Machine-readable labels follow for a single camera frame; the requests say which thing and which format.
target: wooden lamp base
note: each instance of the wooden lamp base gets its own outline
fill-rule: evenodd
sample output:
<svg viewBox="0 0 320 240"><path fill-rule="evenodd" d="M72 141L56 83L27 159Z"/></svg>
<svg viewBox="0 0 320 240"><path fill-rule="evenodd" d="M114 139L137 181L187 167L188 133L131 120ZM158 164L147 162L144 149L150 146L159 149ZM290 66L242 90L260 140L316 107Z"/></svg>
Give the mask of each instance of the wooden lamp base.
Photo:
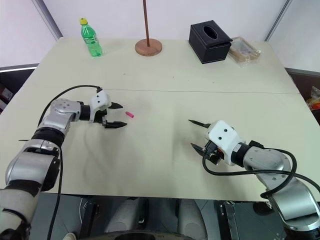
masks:
<svg viewBox="0 0 320 240"><path fill-rule="evenodd" d="M149 39L150 46L147 44L147 39L142 39L135 44L135 51L146 57L157 55L162 50L162 44L156 39Z"/></svg>

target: table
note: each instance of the table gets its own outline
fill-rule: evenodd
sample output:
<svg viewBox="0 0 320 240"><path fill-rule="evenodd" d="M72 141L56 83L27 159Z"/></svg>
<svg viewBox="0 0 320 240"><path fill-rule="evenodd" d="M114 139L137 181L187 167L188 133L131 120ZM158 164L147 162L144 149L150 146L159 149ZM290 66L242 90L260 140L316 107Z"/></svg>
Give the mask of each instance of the table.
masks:
<svg viewBox="0 0 320 240"><path fill-rule="evenodd" d="M18 140L32 136L44 106L68 87L97 84L124 106L108 119L128 126L72 124L62 146L64 194L261 201L265 189L254 175L218 177L205 172L190 145L204 146L205 128L188 119L222 119L248 142L288 150L297 158L297 172L320 182L320 128L268 43L255 44L263 49L259 63L241 68L229 57L202 65L185 41L163 40L163 52L152 58L134 53L136 40L101 42L108 52L97 59L90 58L80 39L60 39L0 115L2 179L24 144ZM182 63L173 60L179 55ZM148 74L143 72L146 66ZM94 91L79 88L64 97L88 102ZM223 163L208 166L241 169Z"/></svg>

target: black tissue box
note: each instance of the black tissue box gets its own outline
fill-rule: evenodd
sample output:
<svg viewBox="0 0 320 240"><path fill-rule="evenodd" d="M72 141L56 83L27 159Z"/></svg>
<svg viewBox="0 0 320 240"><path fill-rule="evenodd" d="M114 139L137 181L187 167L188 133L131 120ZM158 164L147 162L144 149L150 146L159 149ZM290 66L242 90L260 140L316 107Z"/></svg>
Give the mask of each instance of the black tissue box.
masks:
<svg viewBox="0 0 320 240"><path fill-rule="evenodd" d="M189 44L203 64L225 60L231 41L213 20L190 27Z"/></svg>

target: pink eraser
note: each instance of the pink eraser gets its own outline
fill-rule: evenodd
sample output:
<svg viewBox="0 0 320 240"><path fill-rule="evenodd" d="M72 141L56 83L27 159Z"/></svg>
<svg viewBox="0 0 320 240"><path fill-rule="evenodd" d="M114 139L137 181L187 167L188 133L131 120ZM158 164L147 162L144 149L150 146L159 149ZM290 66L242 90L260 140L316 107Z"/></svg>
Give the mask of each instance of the pink eraser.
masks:
<svg viewBox="0 0 320 240"><path fill-rule="evenodd" d="M135 116L135 115L133 115L133 114L132 114L131 112L129 112L129 111L126 111L125 114L127 114L127 115L128 115L130 118L132 118L132 119L133 119L134 116Z"/></svg>

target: plastic bottle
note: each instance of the plastic bottle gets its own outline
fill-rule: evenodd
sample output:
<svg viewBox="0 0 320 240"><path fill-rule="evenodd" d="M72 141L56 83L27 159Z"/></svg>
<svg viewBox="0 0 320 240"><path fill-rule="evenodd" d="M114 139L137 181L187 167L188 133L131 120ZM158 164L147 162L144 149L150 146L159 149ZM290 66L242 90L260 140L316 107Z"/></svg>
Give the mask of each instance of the plastic bottle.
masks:
<svg viewBox="0 0 320 240"><path fill-rule="evenodd" d="M96 31L89 26L87 19L80 18L81 36L87 45L92 57L100 57L102 55L102 48L99 44Z"/></svg>

